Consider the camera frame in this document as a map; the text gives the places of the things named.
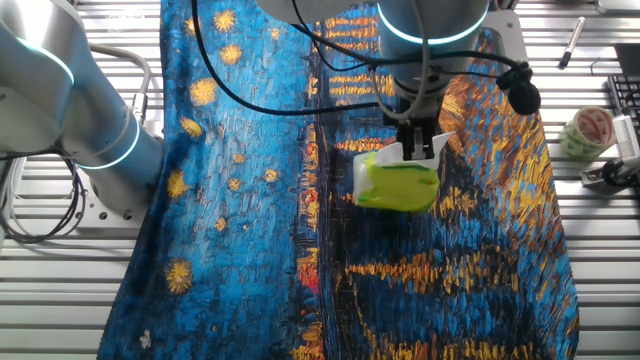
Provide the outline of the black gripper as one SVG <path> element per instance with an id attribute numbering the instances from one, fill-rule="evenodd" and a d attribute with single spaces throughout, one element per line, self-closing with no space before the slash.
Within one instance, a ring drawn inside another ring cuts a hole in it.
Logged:
<path id="1" fill-rule="evenodd" d="M 402 120 L 397 124 L 397 132 L 399 138 L 403 139 L 401 143 L 404 161 L 434 158 L 431 140 L 436 135 L 435 118 L 422 117 Z"/>

